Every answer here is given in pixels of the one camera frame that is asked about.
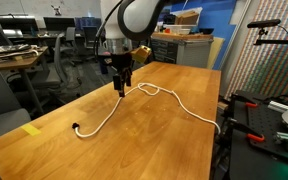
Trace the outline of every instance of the wooden table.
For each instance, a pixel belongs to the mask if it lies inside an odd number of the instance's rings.
[[[139,82],[174,90],[189,110],[215,120],[219,71],[152,62],[134,72],[133,87]],[[0,177],[209,179],[214,125],[188,115],[164,92],[135,90],[98,134],[75,135],[74,122],[81,133],[92,132],[118,98],[110,83],[29,123],[40,134],[17,128],[0,137]]]
[[[41,64],[43,66],[43,70],[48,70],[48,66],[46,64],[46,61],[44,59],[44,54],[47,50],[47,46],[41,47],[38,51],[39,54],[36,57],[31,57],[27,59],[17,60],[17,61],[5,61],[0,62],[0,70],[18,70],[21,78],[23,79],[28,92],[31,95],[31,98],[34,102],[35,107],[37,108],[38,112],[40,114],[44,114],[44,111],[42,109],[42,106],[35,94],[34,88],[31,84],[31,81],[29,77],[27,76],[26,69],[29,69],[36,65],[38,61],[41,60]]]
[[[172,40],[205,40],[205,39],[213,39],[213,35],[211,34],[170,34],[170,33],[157,33],[154,32],[152,34],[152,38],[159,39],[172,39]]]

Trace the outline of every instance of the white cable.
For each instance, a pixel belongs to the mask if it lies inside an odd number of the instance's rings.
[[[150,92],[148,92],[146,89],[143,89],[143,88],[142,88],[143,86],[150,86],[150,87],[156,88],[156,92],[155,92],[155,93],[150,93]],[[220,126],[219,126],[218,124],[216,124],[216,122],[214,122],[214,121],[212,121],[212,120],[209,120],[209,119],[205,119],[205,118],[203,118],[203,117],[201,117],[201,116],[199,116],[199,115],[197,115],[197,114],[192,113],[192,112],[189,111],[188,109],[186,109],[185,106],[183,105],[181,99],[178,97],[178,95],[177,95],[174,91],[170,91],[170,90],[167,90],[167,89],[158,87],[158,86],[156,86],[156,85],[154,85],[154,84],[151,84],[151,83],[139,83],[139,84],[137,85],[137,87],[135,87],[135,88],[131,89],[130,91],[128,91],[128,92],[125,94],[125,96],[128,95],[129,93],[131,93],[132,91],[134,91],[135,89],[139,89],[139,90],[145,92],[147,95],[150,95],[150,96],[155,96],[156,94],[158,94],[158,93],[160,92],[160,90],[165,91],[165,92],[170,93],[170,94],[173,94],[173,95],[176,97],[177,101],[180,103],[181,107],[182,107],[188,114],[190,114],[190,115],[192,115],[192,116],[194,116],[194,117],[196,117],[196,118],[199,118],[200,120],[202,120],[202,121],[204,121],[204,122],[214,124],[214,125],[216,126],[216,128],[217,128],[218,134],[221,133],[221,128],[220,128]],[[96,133],[104,126],[104,124],[109,120],[109,118],[114,114],[114,112],[116,111],[116,109],[117,109],[118,105],[120,104],[121,100],[122,100],[122,98],[120,97],[120,98],[117,100],[117,102],[116,102],[116,104],[115,104],[115,107],[113,108],[113,110],[111,111],[111,113],[104,119],[104,121],[97,127],[97,129],[96,129],[95,131],[93,131],[91,134],[80,134],[79,131],[78,131],[78,130],[79,130],[79,126],[77,126],[77,127],[74,128],[76,135],[77,135],[78,137],[81,137],[81,138],[87,138],[87,137],[91,137],[91,136],[93,136],[94,134],[96,134]]]

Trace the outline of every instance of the desk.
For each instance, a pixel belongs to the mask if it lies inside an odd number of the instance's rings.
[[[253,101],[253,97],[264,99],[263,95],[237,91]],[[247,124],[245,103],[236,101],[235,119]],[[252,148],[245,139],[245,133],[234,130],[232,135],[230,177],[235,179],[288,179],[288,161],[275,158],[269,153]]]
[[[134,71],[133,87],[139,82],[172,89],[189,110],[215,120],[219,71],[152,62]],[[74,122],[90,133],[118,98],[110,83],[29,123],[38,135],[18,128],[0,137],[0,177],[209,179],[215,127],[186,114],[167,93],[135,90],[98,134],[75,135]]]
[[[46,41],[54,41],[55,44],[55,40],[56,40],[57,36],[32,36],[29,34],[25,34],[22,36],[14,36],[14,37],[8,37],[8,39],[10,41],[13,42],[13,44],[31,44],[31,45],[39,45],[39,46],[47,46],[47,42]],[[76,39],[83,39],[84,40],[84,35],[80,35],[80,36],[75,36]]]
[[[44,111],[42,109],[42,106],[41,106],[36,94],[35,94],[34,88],[31,84],[30,79],[27,76],[25,69],[28,69],[28,68],[35,66],[37,61],[42,60],[41,63],[42,63],[43,69],[46,70],[48,67],[47,67],[46,61],[43,57],[46,50],[47,50],[47,46],[42,47],[40,49],[38,56],[36,56],[36,57],[27,58],[27,59],[18,60],[18,61],[0,62],[0,70],[18,70],[19,71],[19,73],[20,73],[21,77],[23,78],[23,81],[27,87],[27,90],[32,97],[34,105],[36,106],[38,112],[41,114],[44,114]]]

